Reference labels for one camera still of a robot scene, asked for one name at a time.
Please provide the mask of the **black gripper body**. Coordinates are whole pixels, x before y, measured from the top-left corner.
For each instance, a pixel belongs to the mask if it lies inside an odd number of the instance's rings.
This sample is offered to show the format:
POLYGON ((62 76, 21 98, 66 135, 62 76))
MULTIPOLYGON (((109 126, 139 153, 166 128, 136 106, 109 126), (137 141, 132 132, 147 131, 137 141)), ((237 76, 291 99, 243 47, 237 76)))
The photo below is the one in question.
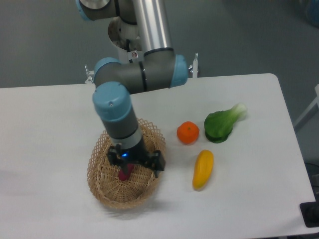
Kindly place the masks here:
POLYGON ((124 162, 132 164, 145 164, 151 159, 146 149, 142 133, 134 133, 123 139, 113 139, 116 155, 113 164, 120 166, 124 162))

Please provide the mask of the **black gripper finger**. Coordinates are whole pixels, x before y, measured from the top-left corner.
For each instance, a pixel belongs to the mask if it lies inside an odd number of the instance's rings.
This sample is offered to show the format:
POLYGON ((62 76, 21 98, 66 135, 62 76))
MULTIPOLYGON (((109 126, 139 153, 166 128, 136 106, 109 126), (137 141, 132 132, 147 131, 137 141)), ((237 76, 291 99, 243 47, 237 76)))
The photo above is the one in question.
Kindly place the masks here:
POLYGON ((166 161, 160 150, 147 153, 146 168, 152 170, 156 178, 164 171, 165 164, 166 161))
POLYGON ((111 146, 108 150, 107 158, 111 165, 115 165, 120 167, 120 169, 122 168, 123 170, 126 170, 127 162, 123 158, 123 153, 120 148, 111 146))

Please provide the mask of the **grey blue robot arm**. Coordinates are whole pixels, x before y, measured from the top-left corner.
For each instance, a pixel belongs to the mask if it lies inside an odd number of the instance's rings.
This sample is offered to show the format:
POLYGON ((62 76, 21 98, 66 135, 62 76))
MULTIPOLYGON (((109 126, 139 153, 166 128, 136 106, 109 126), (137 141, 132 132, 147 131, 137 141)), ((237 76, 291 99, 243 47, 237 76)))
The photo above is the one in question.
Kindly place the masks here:
POLYGON ((118 34, 125 48, 133 43, 143 54, 137 61, 122 63, 115 58, 99 60, 94 69, 93 104, 112 146, 107 152, 111 165, 128 174, 128 165, 141 165, 158 176, 164 171, 161 151, 148 152, 137 121, 131 95, 184 85, 188 67, 174 53, 165 4, 161 0, 78 0, 80 15, 90 21, 116 17, 122 23, 118 34))

